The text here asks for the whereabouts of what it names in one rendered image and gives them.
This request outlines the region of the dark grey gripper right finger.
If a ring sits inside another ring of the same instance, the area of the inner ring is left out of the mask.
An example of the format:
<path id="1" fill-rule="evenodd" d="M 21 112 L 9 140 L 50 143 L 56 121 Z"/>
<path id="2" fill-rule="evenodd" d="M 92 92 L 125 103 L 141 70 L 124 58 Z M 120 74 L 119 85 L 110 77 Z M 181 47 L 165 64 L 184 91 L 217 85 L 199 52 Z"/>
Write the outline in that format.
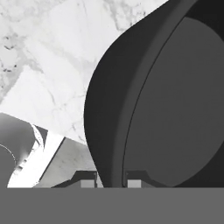
<path id="1" fill-rule="evenodd" d="M 153 180 L 147 171 L 127 171 L 125 176 L 125 186 L 128 188 L 165 187 L 164 184 Z"/>

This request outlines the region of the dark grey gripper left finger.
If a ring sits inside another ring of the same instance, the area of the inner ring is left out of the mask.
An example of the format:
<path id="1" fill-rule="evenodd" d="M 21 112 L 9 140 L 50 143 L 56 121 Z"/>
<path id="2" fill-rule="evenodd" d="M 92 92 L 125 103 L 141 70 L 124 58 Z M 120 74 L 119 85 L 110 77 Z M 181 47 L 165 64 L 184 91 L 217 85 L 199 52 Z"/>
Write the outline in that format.
<path id="1" fill-rule="evenodd" d="M 76 187 L 76 188 L 96 188 L 96 171 L 77 171 L 69 180 L 59 183 L 54 188 Z"/>

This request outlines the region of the black cooking pot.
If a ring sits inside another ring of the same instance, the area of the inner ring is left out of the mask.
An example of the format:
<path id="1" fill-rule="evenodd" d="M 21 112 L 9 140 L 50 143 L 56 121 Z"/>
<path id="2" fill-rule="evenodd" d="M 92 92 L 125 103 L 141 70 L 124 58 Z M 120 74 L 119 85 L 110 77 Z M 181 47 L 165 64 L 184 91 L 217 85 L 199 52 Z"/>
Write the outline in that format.
<path id="1" fill-rule="evenodd" d="M 84 129 L 106 187 L 224 187 L 224 0 L 168 0 L 104 53 Z"/>

